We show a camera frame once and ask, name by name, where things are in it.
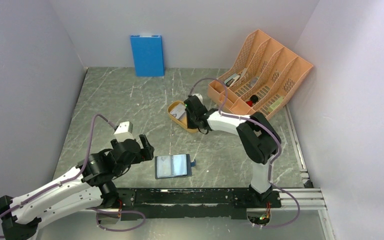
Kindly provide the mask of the orange oval tray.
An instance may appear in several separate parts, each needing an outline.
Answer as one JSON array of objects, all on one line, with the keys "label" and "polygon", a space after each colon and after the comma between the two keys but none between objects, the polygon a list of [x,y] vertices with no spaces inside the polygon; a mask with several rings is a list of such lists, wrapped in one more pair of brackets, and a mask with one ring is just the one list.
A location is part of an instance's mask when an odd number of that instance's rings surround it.
[{"label": "orange oval tray", "polygon": [[186,106],[183,101],[176,100],[171,103],[167,108],[167,114],[169,118],[186,130],[188,133],[197,133],[198,129],[188,128]]}]

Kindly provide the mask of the navy blue card holder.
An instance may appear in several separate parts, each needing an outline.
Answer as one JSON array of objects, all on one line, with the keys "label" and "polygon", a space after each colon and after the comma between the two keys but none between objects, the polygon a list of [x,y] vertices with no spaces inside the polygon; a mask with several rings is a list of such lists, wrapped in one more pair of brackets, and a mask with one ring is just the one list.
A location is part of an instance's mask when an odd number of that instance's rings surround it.
[{"label": "navy blue card holder", "polygon": [[196,160],[191,160],[190,154],[175,154],[154,157],[155,178],[185,178],[192,175],[192,167]]}]

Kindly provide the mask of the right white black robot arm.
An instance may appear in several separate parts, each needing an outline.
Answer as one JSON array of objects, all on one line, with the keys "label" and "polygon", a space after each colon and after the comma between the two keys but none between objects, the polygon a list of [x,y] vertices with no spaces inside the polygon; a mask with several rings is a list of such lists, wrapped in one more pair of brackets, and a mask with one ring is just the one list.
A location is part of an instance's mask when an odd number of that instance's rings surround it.
[{"label": "right white black robot arm", "polygon": [[248,158],[252,160],[249,185],[252,192],[249,199],[255,207],[262,207],[273,190],[273,161],[282,151],[281,138],[273,126],[260,112],[237,115],[215,108],[207,109],[196,95],[190,95],[183,103],[189,129],[197,129],[203,134],[220,131],[239,137]]}]

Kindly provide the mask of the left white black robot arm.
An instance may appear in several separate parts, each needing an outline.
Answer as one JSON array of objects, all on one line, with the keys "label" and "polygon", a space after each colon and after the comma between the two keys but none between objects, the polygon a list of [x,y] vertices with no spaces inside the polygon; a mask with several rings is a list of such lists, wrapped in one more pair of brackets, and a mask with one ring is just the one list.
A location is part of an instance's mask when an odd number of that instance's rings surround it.
[{"label": "left white black robot arm", "polygon": [[0,220],[5,240],[28,240],[46,224],[89,208],[121,207],[113,180],[128,169],[154,158],[146,135],[140,142],[111,140],[111,148],[88,153],[85,160],[59,178],[22,196],[0,197]]}]

